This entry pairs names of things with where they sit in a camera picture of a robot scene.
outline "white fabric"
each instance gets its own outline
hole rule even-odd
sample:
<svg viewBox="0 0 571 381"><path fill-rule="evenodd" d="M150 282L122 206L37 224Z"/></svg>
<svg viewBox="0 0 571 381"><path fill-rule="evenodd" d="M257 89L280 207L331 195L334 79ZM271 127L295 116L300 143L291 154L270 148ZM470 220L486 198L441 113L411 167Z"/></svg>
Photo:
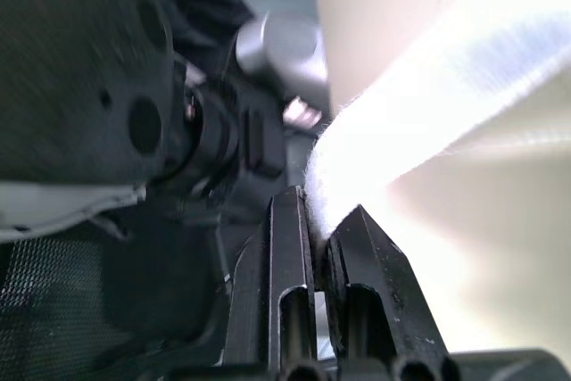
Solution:
<svg viewBox="0 0 571 381"><path fill-rule="evenodd" d="M327 238L365 204L409 256L453 351L544 346L571 359L560 334L571 303L556 304L571 248L545 241L553 220L571 231L560 209L571 200L560 161L571 158L560 150L571 147L570 54L571 0L459 0L310 158L314 233Z"/></svg>

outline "white towel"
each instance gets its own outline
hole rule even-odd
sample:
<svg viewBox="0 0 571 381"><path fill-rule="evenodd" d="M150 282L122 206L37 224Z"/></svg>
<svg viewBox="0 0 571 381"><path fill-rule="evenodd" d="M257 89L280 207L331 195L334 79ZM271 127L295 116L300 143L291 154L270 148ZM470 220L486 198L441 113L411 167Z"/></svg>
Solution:
<svg viewBox="0 0 571 381"><path fill-rule="evenodd" d="M387 232L409 255L444 339L453 351L543 346L565 354L562 357L571 362L571 343L556 335L557 324L564 320L558 314L545 309L536 311L538 306L526 312L521 305L514 305L509 310L513 319L526 314L531 325L527 329L529 335L522 332L517 336L513 334L515 327L505 326L505 311L496 317L493 309L484 304L466 308L464 296L470 291L481 292L479 286L488 280L487 285L501 285L502 276L509 277L513 269L519 270L525 281L530 280L530 270L534 271L530 269L534 265L531 250L539 251L525 233L533 230L535 243L547 239L537 236L537 225L545 227L557 211L538 211L531 201L534 193L549 188L550 195L554 191L557 194L559 186L561 192L554 203L571 201L571 186L562 186L566 174L561 168L551 169L551 161L545 161L546 169L534 170L534 162L525 163L522 158L522 153L526 153L531 154L528 159L535 160L534 153L571 141L571 127L567 125L571 120L571 95L566 96L567 91L561 90L569 81L570 60L571 0L458 0L383 76L341 111L310 158L306 192L314 235L327 239L355 205L364 204L385 230L392 230ZM517 161L509 162L508 158ZM501 165L493 178L482 174L489 172L492 164L498 167L498 160ZM563 165L571 167L571 162ZM444 171L449 176L443 177ZM559 180L549 172L557 172ZM542 184L534 186L528 179L537 178L538 174ZM455 206L439 199L441 189L446 197L455 198ZM426 195L434 199L420 201ZM502 207L502 202L513 203L518 197L528 203ZM421 211L426 216L411 218L412 213L419 213L414 210L418 206L423 207ZM490 238L482 234L498 233L505 227L499 217L493 216L494 211L487 211L485 206L493 206L497 212L507 210L512 216L508 227L525 236L522 243L527 243L522 251L518 243L509 246L501 242L499 248L495 244L499 241L490 242L490 252L481 259L503 258L502 263L494 265L493 278L487 272L475 272L476 267L468 266L470 259L466 257L471 244ZM442 207L448 213L439 210ZM477 216L479 211L490 219L486 225L489 229L459 232L461 222L454 220ZM545 222L533 223L534 216ZM518 218L521 223L513 221ZM438 225L425 228L428 224ZM471 237L462 241L469 234ZM571 254L564 253L567 250L571 249L566 244L559 248L558 266ZM505 263L510 259L513 268ZM571 274L568 269L560 269L552 273L552 279L562 273ZM480 276L480 281L462 283L466 280L463 276ZM503 295L496 299L513 298L516 282L511 277L511 288L497 287ZM527 294L546 305L555 305L557 295L567 293L561 283L538 289L538 285L528 282L522 287L518 302L523 302L521 295ZM482 301L489 299L490 294L482 295ZM571 303L567 303L565 308L571 310ZM525 324L525 318L520 321L518 327ZM465 336L470 335L472 339L466 341Z"/></svg>

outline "black mesh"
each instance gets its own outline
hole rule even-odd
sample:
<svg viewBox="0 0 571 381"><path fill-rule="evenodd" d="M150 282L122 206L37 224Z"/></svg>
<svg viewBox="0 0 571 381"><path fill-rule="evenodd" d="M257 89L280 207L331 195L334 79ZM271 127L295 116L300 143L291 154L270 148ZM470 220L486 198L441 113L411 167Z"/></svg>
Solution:
<svg viewBox="0 0 571 381"><path fill-rule="evenodd" d="M203 332L210 317L225 326L228 315L214 308L224 293L209 232L145 210L119 213L128 242L86 223L0 245L1 380L78 379L118 365L123 379L158 353L162 368L217 361L224 332L208 341ZM189 346L200 350L180 351Z"/></svg>
<svg viewBox="0 0 571 381"><path fill-rule="evenodd" d="M1 249L11 253L0 294L2 379L74 378L130 340L104 320L102 248L92 228L81 239L86 228Z"/></svg>

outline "mounting hole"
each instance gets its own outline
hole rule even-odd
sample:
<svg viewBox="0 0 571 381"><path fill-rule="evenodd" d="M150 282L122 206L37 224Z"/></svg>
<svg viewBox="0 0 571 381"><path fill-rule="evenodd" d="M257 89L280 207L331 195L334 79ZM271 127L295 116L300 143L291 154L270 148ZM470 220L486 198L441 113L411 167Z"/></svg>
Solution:
<svg viewBox="0 0 571 381"><path fill-rule="evenodd" d="M407 363L401 371L400 381L435 381L432 371L420 362Z"/></svg>
<svg viewBox="0 0 571 381"><path fill-rule="evenodd" d="M280 381L327 381L327 375L311 364L300 363L288 368Z"/></svg>
<svg viewBox="0 0 571 381"><path fill-rule="evenodd" d="M162 53L167 50L167 34L161 23L161 17L157 9L148 0L139 2L137 7L139 13L139 20L143 26L146 36Z"/></svg>
<svg viewBox="0 0 571 381"><path fill-rule="evenodd" d="M161 115L148 98L136 100L128 116L131 144L142 155L154 153L161 141Z"/></svg>
<svg viewBox="0 0 571 381"><path fill-rule="evenodd" d="M112 108L113 101L109 92L106 89L99 91L99 103L103 106L106 111Z"/></svg>

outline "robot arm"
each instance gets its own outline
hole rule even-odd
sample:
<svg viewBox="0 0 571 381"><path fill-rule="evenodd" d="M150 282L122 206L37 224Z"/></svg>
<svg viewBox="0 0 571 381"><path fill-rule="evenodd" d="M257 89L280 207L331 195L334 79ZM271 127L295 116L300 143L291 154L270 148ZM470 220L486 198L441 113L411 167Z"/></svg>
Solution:
<svg viewBox="0 0 571 381"><path fill-rule="evenodd" d="M286 102L327 90L319 30L288 16L249 22L203 75L174 47L200 61L216 41L181 27L192 17L179 2L0 0L0 241L143 200L189 223L261 219L285 185ZM277 58L297 36L304 44ZM243 53L252 38L261 68Z"/></svg>

